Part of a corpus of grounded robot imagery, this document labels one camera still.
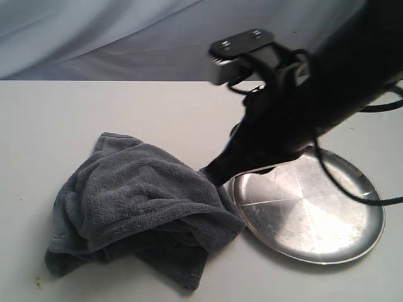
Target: white tabletop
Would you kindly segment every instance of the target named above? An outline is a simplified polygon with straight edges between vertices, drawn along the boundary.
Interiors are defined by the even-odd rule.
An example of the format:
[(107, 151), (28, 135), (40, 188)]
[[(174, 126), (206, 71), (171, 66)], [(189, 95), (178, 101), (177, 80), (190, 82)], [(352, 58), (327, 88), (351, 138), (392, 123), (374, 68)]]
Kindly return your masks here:
[[(0, 91), (1, 301), (402, 300), (403, 205), (386, 209), (379, 244), (348, 265), (297, 262), (245, 231), (210, 259), (190, 294), (134, 257), (49, 278), (54, 198), (101, 132), (135, 136), (198, 169), (221, 151), (241, 98), (203, 82), (0, 82)], [(357, 114), (322, 145), (359, 167), (383, 198), (400, 196), (402, 130), (403, 109)]]

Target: black cable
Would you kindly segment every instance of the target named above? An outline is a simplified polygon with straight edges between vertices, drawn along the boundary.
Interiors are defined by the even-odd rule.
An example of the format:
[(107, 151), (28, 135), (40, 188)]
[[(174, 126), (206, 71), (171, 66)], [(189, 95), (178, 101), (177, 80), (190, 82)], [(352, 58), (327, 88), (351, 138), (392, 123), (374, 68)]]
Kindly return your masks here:
[(323, 161), (323, 156), (322, 156), (322, 151), (319, 146), (319, 142), (317, 140), (316, 135), (313, 137), (313, 143), (314, 143), (314, 150), (316, 153), (316, 157), (322, 167), (322, 170), (325, 172), (326, 176), (333, 182), (333, 184), (347, 197), (351, 198), (354, 201), (357, 201), (359, 203), (365, 204), (367, 206), (391, 206), (393, 204), (397, 203), (403, 203), (403, 197), (396, 197), (396, 198), (391, 198), (391, 199), (384, 199), (384, 200), (372, 200), (372, 199), (366, 199), (366, 198), (361, 198), (358, 197), (354, 194), (351, 194), (345, 187), (343, 187), (340, 182), (338, 182), (334, 176), (330, 173), (329, 169), (326, 167), (324, 161)]
[(230, 82), (227, 83), (227, 87), (228, 87), (228, 89), (231, 90), (232, 92), (238, 93), (238, 94), (242, 94), (243, 96), (248, 96), (248, 95), (251, 94), (250, 91), (240, 90), (240, 89), (234, 88), (234, 87), (231, 85)]
[[(312, 64), (313, 64), (313, 58), (310, 55), (310, 53), (306, 52), (305, 50), (295, 50), (295, 54), (302, 54), (305, 55), (305, 58), (307, 59), (308, 67), (311, 71), (312, 75)], [(389, 91), (394, 92), (398, 94), (402, 99), (403, 99), (403, 89), (400, 88), (399, 86), (392, 87)], [(385, 111), (390, 111), (394, 110), (397, 108), (400, 108), (403, 106), (403, 100), (391, 103), (391, 104), (386, 104), (386, 105), (380, 105), (380, 106), (367, 106), (365, 109), (367, 110), (372, 110), (372, 111), (361, 111), (361, 112), (385, 112)], [(384, 200), (373, 200), (373, 199), (367, 199), (367, 198), (361, 198), (358, 197), (352, 193), (350, 193), (340, 182), (337, 181), (336, 178), (330, 173), (329, 169), (326, 167), (326, 164), (323, 161), (323, 156), (322, 156), (322, 151), (319, 146), (319, 142), (317, 139), (317, 136), (314, 134), (312, 137), (313, 143), (314, 143), (314, 150), (316, 157), (321, 165), (321, 168), (323, 172), (326, 174), (326, 176), (330, 179), (330, 181), (347, 197), (351, 198), (352, 200), (365, 204), (367, 206), (390, 206), (393, 204), (398, 204), (398, 203), (403, 203), (403, 197), (396, 197), (396, 198), (391, 198), (391, 199), (384, 199)]]
[(364, 109), (360, 110), (360, 112), (378, 113), (378, 112), (392, 111), (403, 107), (403, 89), (400, 88), (399, 86), (394, 86), (391, 89), (389, 89), (389, 91), (397, 94), (402, 99), (389, 104), (367, 106)]

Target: gray towel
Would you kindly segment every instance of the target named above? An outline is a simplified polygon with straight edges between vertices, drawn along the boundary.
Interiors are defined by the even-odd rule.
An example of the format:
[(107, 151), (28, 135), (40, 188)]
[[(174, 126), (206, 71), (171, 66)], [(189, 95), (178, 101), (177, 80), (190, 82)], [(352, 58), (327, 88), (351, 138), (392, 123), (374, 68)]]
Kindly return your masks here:
[(135, 255), (188, 289), (198, 287), (208, 255), (245, 227), (225, 190), (201, 172), (114, 133), (99, 137), (58, 193), (53, 214), (45, 255), (53, 275)]

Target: light blue cloth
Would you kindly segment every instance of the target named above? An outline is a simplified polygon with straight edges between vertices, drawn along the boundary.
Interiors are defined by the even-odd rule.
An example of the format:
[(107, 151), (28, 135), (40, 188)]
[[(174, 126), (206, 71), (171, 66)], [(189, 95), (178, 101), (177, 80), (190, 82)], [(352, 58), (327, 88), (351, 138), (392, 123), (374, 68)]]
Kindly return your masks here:
[[(50, 8), (55, 6), (54, 3), (60, 3), (58, 0), (13, 0), (13, 2), (28, 1), (31, 3), (49, 2), (52, 4), (49, 4)], [(38, 53), (38, 57), (44, 61), (35, 58), (29, 61), (27, 57), (23, 58), (21, 62), (18, 61), (19, 59), (15, 62), (8, 62), (11, 65), (18, 65), (14, 71), (23, 70), (18, 74), (9, 76), (9, 79), (208, 81), (205, 72), (206, 51), (212, 42), (251, 28), (263, 28), (272, 31), (276, 40), (285, 46), (307, 48), (313, 51), (337, 27), (359, 10), (365, 0), (200, 0), (198, 3), (157, 23), (156, 21), (162, 19), (163, 16), (167, 16), (173, 11), (179, 11), (195, 1), (64, 0), (64, 2), (78, 3), (76, 9), (86, 8), (78, 16), (88, 14), (89, 20), (96, 20), (96, 22), (89, 23), (91, 27), (85, 31), (87, 35), (81, 35), (78, 39), (79, 43), (66, 43), (70, 50), (62, 52), (65, 55), (64, 59), (61, 59), (62, 62), (60, 61), (61, 57), (59, 60), (56, 58), (55, 61), (45, 52)], [(88, 6), (94, 2), (97, 2), (95, 8), (104, 8), (100, 14), (88, 9)], [(106, 2), (109, 3), (109, 10), (106, 9)], [(128, 3), (138, 3), (138, 5), (130, 6)], [(160, 13), (149, 3), (161, 5)], [(127, 12), (121, 12), (122, 8), (127, 9)], [(142, 17), (145, 16), (144, 11), (149, 14), (147, 18), (138, 19), (137, 16), (140, 13)], [(0, 24), (4, 23), (2, 20), (3, 12), (4, 9), (0, 5)], [(132, 34), (130, 30), (122, 32), (118, 30), (120, 26), (124, 28), (125, 25), (130, 24), (127, 18), (136, 21), (134, 25), (137, 27)], [(67, 26), (69, 22), (64, 21), (62, 24)], [(137, 30), (153, 22), (152, 26), (141, 31)], [(92, 32), (96, 34), (95, 41), (103, 41), (105, 46), (93, 48), (96, 43), (93, 43)], [(127, 36), (120, 40), (115, 38), (117, 41), (107, 44), (111, 41), (107, 42), (108, 39), (105, 39), (104, 36), (107, 38), (111, 33), (119, 33), (120, 36), (115, 36), (116, 38), (121, 38), (122, 33), (127, 34)], [(38, 38), (35, 38), (34, 35), (30, 38), (31, 42), (36, 41), (36, 39)], [(50, 43), (44, 38), (40, 39), (42, 39), (41, 47), (44, 47), (42, 44)], [(85, 45), (86, 39), (89, 39), (88, 43), (91, 47)], [(4, 43), (0, 35), (0, 58), (2, 62), (5, 58), (7, 61), (14, 61), (18, 56), (10, 56), (9, 54), (16, 51), (15, 46), (8, 46), (8, 56), (4, 56), (4, 52), (2, 53), (1, 50), (2, 45)], [(81, 54), (83, 50), (90, 49), (94, 50), (74, 59), (66, 60), (73, 55)], [(19, 52), (23, 52), (24, 55), (32, 55), (28, 49), (18, 49), (16, 53)], [(36, 62), (39, 65), (27, 69), (29, 67), (27, 62), (30, 64)], [(0, 78), (5, 76), (5, 73), (1, 72), (1, 69), (4, 68), (0, 64)]]
[(198, 0), (0, 0), (0, 79), (136, 33)]

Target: folded towel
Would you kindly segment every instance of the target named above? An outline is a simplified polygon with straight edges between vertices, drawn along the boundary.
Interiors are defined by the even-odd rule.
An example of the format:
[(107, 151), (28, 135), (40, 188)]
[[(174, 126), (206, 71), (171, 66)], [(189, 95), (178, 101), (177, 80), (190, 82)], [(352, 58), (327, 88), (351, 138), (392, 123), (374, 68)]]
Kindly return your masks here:
[(196, 289), (209, 254), (245, 227), (225, 189), (142, 141), (103, 133), (54, 208), (47, 269), (63, 276), (87, 262), (135, 255)]

